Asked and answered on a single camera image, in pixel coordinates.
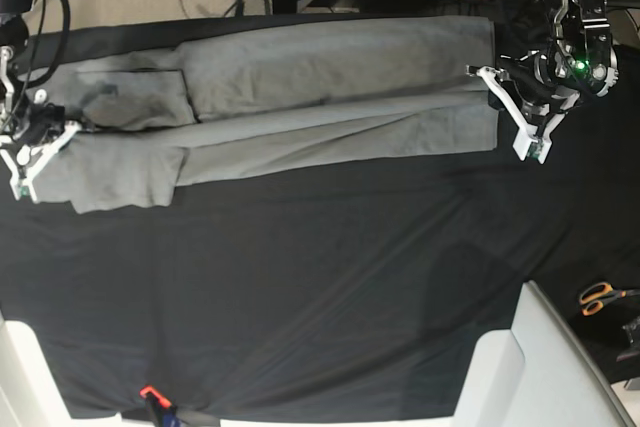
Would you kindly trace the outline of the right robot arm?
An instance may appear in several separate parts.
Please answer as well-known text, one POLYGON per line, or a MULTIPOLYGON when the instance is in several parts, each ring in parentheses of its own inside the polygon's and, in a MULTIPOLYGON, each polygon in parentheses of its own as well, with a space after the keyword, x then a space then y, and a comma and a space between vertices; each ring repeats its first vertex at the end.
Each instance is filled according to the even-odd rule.
MULTIPOLYGON (((56 149, 76 133, 95 129, 83 115, 28 94, 48 82, 61 66, 71 24, 69 0, 59 0, 62 27, 57 48, 44 74, 34 78, 42 33, 30 38, 23 15, 32 10, 35 1, 1 0, 1 152, 13 157, 33 148, 56 149)), ((40 1, 41 15, 45 16, 47 0, 40 1)))

